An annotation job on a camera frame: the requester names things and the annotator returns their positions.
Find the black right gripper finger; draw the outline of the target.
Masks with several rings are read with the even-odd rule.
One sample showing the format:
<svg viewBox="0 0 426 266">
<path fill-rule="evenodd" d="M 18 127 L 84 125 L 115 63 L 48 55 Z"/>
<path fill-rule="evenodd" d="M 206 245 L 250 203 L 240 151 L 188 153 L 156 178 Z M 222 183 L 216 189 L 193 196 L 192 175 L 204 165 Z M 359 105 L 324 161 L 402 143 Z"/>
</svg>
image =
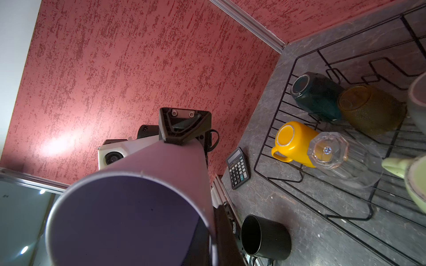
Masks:
<svg viewBox="0 0 426 266">
<path fill-rule="evenodd" d="M 216 243 L 219 266 L 245 266 L 238 249 L 225 207 L 214 208 Z"/>
</svg>

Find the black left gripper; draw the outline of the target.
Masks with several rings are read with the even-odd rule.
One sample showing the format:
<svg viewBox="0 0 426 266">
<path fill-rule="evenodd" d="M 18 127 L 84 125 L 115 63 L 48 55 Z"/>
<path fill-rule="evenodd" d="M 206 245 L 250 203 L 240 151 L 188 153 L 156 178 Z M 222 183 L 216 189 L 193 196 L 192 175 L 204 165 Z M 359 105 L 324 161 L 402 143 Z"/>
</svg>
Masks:
<svg viewBox="0 0 426 266">
<path fill-rule="evenodd" d="M 165 143 L 183 145 L 196 139 L 202 144 L 207 165 L 208 153 L 213 151 L 212 113 L 203 110 L 161 108 L 159 125 L 142 125 L 137 139 L 155 136 Z"/>
</svg>

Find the lilac plastic cup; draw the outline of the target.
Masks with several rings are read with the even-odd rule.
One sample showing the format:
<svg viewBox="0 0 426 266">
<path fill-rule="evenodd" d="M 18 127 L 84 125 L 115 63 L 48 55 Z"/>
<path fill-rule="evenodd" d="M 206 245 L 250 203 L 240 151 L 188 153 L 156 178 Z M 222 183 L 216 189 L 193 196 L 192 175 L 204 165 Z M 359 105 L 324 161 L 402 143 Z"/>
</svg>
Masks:
<svg viewBox="0 0 426 266">
<path fill-rule="evenodd" d="M 158 141 L 69 186 L 46 229 L 55 266 L 215 266 L 204 149 Z"/>
</svg>

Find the yellow mug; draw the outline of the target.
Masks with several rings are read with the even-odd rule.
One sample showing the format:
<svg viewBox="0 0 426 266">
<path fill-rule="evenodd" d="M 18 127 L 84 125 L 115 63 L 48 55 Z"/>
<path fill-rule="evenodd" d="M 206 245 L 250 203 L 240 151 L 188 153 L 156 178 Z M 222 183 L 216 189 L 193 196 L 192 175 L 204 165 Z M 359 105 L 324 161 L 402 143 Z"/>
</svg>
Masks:
<svg viewBox="0 0 426 266">
<path fill-rule="evenodd" d="M 318 134 L 302 123 L 288 122 L 278 130 L 271 155 L 281 162 L 295 161 L 309 168 L 315 168 L 307 153 L 310 141 Z"/>
</svg>

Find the teal green cup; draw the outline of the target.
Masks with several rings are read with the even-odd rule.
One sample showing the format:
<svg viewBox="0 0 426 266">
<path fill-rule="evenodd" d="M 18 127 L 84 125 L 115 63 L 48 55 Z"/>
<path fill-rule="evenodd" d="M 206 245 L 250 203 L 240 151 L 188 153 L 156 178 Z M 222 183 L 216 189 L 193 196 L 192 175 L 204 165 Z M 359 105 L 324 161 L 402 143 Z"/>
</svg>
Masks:
<svg viewBox="0 0 426 266">
<path fill-rule="evenodd" d="M 298 77 L 291 88 L 291 96 L 304 111 L 316 115 L 322 121 L 342 120 L 338 107 L 339 96 L 344 88 L 330 78 L 313 72 Z"/>
</svg>

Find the clear glass cup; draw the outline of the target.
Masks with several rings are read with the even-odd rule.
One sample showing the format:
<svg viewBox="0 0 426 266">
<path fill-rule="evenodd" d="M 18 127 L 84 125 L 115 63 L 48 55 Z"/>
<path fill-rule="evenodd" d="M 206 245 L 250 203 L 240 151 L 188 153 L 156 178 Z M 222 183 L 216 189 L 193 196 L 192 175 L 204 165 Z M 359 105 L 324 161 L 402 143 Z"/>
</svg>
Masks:
<svg viewBox="0 0 426 266">
<path fill-rule="evenodd" d="M 382 157 L 373 146 L 337 132 L 314 137 L 307 155 L 315 168 L 350 188 L 373 186 L 383 174 Z"/>
</svg>

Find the olive glass cup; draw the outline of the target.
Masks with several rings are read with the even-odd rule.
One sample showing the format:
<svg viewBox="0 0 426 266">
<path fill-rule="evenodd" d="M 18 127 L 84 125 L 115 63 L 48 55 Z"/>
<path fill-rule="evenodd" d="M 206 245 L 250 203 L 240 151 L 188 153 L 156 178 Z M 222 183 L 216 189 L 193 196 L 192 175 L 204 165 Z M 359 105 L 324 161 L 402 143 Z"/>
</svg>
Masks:
<svg viewBox="0 0 426 266">
<path fill-rule="evenodd" d="M 357 130 L 381 135 L 396 129 L 406 117 L 406 105 L 370 85 L 346 89 L 338 98 L 343 117 Z"/>
</svg>

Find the cream mug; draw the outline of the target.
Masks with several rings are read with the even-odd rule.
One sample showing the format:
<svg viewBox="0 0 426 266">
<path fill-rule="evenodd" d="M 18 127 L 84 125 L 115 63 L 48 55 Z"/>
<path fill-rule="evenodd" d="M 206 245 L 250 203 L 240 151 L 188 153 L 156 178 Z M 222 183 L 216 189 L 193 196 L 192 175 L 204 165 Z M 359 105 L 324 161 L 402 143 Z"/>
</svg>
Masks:
<svg viewBox="0 0 426 266">
<path fill-rule="evenodd" d="M 389 157 L 382 161 L 388 172 L 404 179 L 407 192 L 413 202 L 426 212 L 426 156 L 415 158 Z"/>
</svg>

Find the white mug grey handle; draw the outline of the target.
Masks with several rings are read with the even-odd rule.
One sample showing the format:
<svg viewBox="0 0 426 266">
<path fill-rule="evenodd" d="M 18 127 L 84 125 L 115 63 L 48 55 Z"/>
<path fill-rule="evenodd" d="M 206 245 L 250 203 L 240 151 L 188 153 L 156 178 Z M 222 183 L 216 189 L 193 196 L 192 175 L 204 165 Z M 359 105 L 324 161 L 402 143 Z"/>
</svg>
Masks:
<svg viewBox="0 0 426 266">
<path fill-rule="evenodd" d="M 407 110 L 416 127 L 426 134 L 426 72 L 409 86 Z"/>
</svg>

